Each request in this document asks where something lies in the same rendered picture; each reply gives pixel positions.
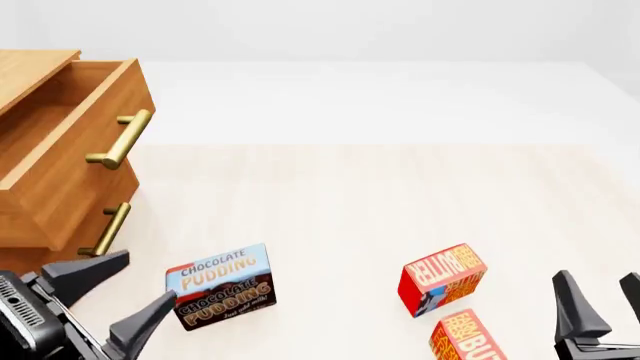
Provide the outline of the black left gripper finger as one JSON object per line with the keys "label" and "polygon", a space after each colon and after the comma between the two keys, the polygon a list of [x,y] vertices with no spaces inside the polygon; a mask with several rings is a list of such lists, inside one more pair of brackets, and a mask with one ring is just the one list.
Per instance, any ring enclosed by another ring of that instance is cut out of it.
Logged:
{"label": "black left gripper finger", "polygon": [[122,250],[84,260],[49,263],[41,267],[41,276],[53,287],[54,296],[69,308],[129,263],[129,251]]}
{"label": "black left gripper finger", "polygon": [[176,305],[173,290],[164,293],[141,311],[109,327],[105,353],[110,360],[137,360],[147,341]]}

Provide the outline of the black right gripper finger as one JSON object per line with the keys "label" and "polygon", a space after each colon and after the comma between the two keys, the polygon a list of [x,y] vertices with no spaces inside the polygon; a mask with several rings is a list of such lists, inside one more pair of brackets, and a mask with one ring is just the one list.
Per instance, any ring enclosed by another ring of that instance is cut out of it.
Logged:
{"label": "black right gripper finger", "polygon": [[556,301],[556,343],[569,339],[596,344],[612,331],[587,301],[570,272],[560,270],[553,276],[552,284]]}
{"label": "black right gripper finger", "polygon": [[640,323],[640,275],[636,272],[630,272],[620,279],[619,284]]}

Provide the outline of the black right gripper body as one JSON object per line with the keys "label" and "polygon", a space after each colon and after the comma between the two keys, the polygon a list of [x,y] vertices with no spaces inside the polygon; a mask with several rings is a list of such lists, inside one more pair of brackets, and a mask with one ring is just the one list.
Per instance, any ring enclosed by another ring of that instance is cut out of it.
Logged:
{"label": "black right gripper body", "polygon": [[601,344],[597,338],[554,337],[559,360],[640,360],[640,345]]}

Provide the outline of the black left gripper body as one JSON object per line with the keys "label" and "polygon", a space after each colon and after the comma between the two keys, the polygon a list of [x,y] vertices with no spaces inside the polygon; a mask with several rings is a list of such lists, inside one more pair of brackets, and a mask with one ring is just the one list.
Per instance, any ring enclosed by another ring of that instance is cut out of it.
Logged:
{"label": "black left gripper body", "polygon": [[0,360],[111,360],[38,278],[0,270]]}

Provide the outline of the closed wooden drawer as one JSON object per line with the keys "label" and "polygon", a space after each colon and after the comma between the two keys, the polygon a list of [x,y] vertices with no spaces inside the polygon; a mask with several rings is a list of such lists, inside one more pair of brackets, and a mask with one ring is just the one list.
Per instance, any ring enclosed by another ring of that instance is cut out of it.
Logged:
{"label": "closed wooden drawer", "polygon": [[138,179],[129,161],[118,170],[83,164],[68,173],[37,178],[28,171],[11,188],[0,188],[0,248],[48,248],[59,251],[85,220],[99,215],[94,209],[131,199]]}

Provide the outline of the chocolate pudding box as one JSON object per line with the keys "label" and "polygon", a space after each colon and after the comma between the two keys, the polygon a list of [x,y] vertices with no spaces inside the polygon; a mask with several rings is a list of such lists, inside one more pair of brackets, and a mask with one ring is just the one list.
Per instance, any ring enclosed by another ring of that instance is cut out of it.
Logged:
{"label": "chocolate pudding box", "polygon": [[176,293],[174,313],[186,331],[277,303],[262,243],[168,269],[165,287]]}

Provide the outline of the red butter box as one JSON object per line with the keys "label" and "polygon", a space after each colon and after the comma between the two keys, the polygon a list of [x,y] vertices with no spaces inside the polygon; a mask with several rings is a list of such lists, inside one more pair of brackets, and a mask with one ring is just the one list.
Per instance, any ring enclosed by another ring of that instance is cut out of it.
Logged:
{"label": "red butter box", "polygon": [[436,360],[507,360],[471,308],[439,320],[429,346]]}
{"label": "red butter box", "polygon": [[474,293],[487,270],[462,243],[403,266],[397,293],[411,317],[420,317]]}

